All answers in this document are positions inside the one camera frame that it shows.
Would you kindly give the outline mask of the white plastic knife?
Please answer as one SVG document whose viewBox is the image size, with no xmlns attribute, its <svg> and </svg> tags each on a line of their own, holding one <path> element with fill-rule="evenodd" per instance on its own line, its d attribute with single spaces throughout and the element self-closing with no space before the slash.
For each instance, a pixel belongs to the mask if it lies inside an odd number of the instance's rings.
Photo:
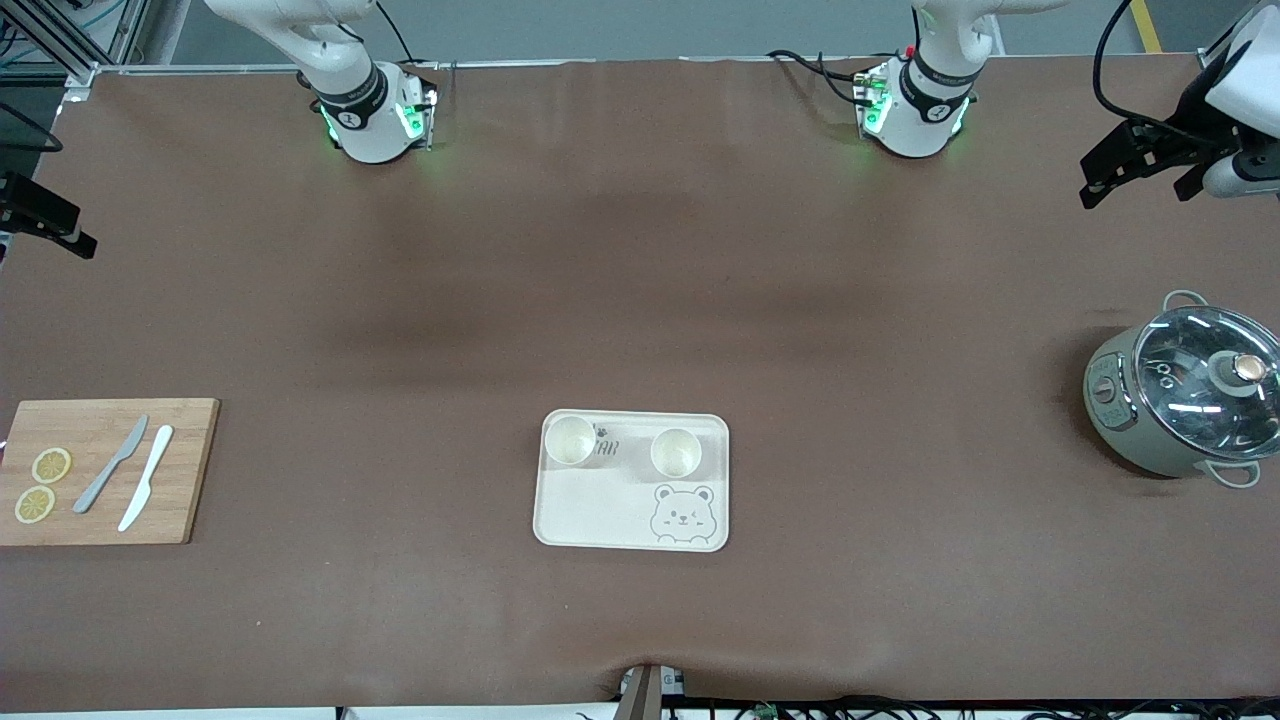
<svg viewBox="0 0 1280 720">
<path fill-rule="evenodd" d="M 154 442 L 151 443 L 143 471 L 140 477 L 138 484 L 134 488 L 134 493 L 129 501 L 129 505 L 123 514 L 116 530 L 120 533 L 127 532 L 138 519 L 141 512 L 145 510 L 151 495 L 152 495 L 152 480 L 154 475 L 172 442 L 174 436 L 174 427 L 161 425 L 159 427 Z"/>
</svg>

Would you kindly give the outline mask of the metal table edge bracket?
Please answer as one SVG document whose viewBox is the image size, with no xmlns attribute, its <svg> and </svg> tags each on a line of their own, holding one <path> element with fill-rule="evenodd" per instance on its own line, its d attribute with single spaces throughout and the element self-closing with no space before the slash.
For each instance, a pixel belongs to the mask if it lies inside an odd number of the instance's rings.
<svg viewBox="0 0 1280 720">
<path fill-rule="evenodd" d="M 626 671 L 612 720 L 684 720 L 678 705 L 686 697 L 682 669 L 645 664 Z"/>
</svg>

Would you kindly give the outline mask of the bamboo cutting board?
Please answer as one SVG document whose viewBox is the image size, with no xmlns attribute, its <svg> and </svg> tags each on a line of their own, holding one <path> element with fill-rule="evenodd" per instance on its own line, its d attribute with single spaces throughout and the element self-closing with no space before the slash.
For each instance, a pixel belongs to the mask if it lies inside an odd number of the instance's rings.
<svg viewBox="0 0 1280 720">
<path fill-rule="evenodd" d="M 198 507 L 220 405 L 215 398 L 27 400 L 19 404 L 0 462 L 0 548 L 111 544 L 182 544 Z M 148 427 L 140 447 L 111 475 L 87 514 L 72 507 L 104 469 L 141 415 Z M 154 475 L 152 495 L 124 533 L 116 527 L 134 493 L 159 427 L 175 432 Z M 20 524 L 19 495 L 37 483 L 31 464 L 46 448 L 70 451 L 70 473 L 46 484 L 58 497 L 42 521 Z"/>
</svg>

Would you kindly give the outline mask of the grey plastic knife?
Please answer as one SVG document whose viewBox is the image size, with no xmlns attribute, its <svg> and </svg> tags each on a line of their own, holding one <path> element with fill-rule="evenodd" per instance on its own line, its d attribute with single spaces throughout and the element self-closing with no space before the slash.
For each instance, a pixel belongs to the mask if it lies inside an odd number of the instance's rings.
<svg viewBox="0 0 1280 720">
<path fill-rule="evenodd" d="M 131 433 L 122 442 L 119 450 L 111 456 L 104 469 L 95 477 L 93 482 L 84 489 L 79 498 L 74 502 L 72 510 L 77 515 L 87 514 L 92 506 L 96 503 L 99 496 L 102 493 L 105 486 L 110 482 L 115 470 L 129 459 L 134 451 L 140 447 L 145 432 L 148 427 L 148 415 L 143 414 L 140 416 Z"/>
</svg>

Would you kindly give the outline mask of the brown table cover mat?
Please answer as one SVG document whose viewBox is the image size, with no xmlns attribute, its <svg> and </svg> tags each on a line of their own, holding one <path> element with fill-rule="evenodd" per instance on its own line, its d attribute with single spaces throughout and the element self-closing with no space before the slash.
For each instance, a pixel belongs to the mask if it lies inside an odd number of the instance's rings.
<svg viewBox="0 0 1280 720">
<path fill-rule="evenodd" d="M 221 404 L 189 542 L 0 550 L 0 712 L 1280 694 L 1280 466 L 1160 480 L 1082 402 L 1193 290 L 1280 332 L 1280 200 L 1096 209 L 1083 56 L 1005 58 L 938 156 L 773 61 L 462 68 L 429 151 L 287 74 L 102 77 L 37 178 L 97 256 L 0 270 L 22 400 Z M 714 553 L 541 543 L 558 409 L 714 414 Z"/>
</svg>

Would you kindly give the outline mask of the glass pot lid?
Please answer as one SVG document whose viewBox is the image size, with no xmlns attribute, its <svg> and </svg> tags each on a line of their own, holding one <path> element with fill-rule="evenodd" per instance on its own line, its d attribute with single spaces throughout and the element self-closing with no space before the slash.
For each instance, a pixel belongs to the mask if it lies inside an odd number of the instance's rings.
<svg viewBox="0 0 1280 720">
<path fill-rule="evenodd" d="M 1210 305 L 1171 307 L 1135 345 L 1139 395 L 1172 436 L 1204 455 L 1280 454 L 1280 338 Z"/>
</svg>

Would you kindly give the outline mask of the aluminium frame profile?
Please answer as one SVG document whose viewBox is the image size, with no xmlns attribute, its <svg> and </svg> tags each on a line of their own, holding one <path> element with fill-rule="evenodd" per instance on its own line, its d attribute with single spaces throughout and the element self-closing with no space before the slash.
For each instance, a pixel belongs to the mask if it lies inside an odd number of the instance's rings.
<svg viewBox="0 0 1280 720">
<path fill-rule="evenodd" d="M 0 85 L 79 91 L 128 64 L 155 0 L 0 0 Z"/>
<path fill-rule="evenodd" d="M 1198 29 L 1206 32 L 1204 37 L 1194 46 L 1196 56 L 1201 68 L 1207 68 L 1213 60 L 1224 55 L 1230 47 L 1233 37 L 1239 32 L 1239 27 L 1248 22 L 1257 13 L 1260 5 L 1266 0 L 1204 0 L 1208 20 Z"/>
</svg>

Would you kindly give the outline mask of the cream bear print tray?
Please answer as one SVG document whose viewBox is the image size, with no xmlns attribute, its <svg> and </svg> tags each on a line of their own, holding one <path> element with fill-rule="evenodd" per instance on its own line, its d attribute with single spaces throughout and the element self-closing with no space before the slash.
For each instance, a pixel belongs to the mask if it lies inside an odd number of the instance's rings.
<svg viewBox="0 0 1280 720">
<path fill-rule="evenodd" d="M 586 418 L 595 454 L 567 468 L 543 448 L 558 416 Z M 663 430 L 692 432 L 699 469 L 671 479 L 655 470 L 650 445 Z M 714 414 L 558 409 L 541 427 L 532 530 L 544 544 L 593 550 L 714 553 L 730 538 L 730 427 Z"/>
</svg>

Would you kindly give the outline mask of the white IKEA cup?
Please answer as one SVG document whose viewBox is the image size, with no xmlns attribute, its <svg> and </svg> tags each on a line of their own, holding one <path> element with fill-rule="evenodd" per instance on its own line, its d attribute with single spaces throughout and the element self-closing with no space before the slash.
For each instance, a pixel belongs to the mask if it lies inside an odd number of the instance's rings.
<svg viewBox="0 0 1280 720">
<path fill-rule="evenodd" d="M 558 416 L 543 436 L 543 448 L 549 460 L 567 468 L 588 462 L 595 454 L 595 447 L 596 429 L 582 416 Z"/>
<path fill-rule="evenodd" d="M 650 445 L 655 470 L 671 479 L 694 474 L 703 460 L 701 441 L 690 430 L 672 428 L 660 432 Z"/>
</svg>

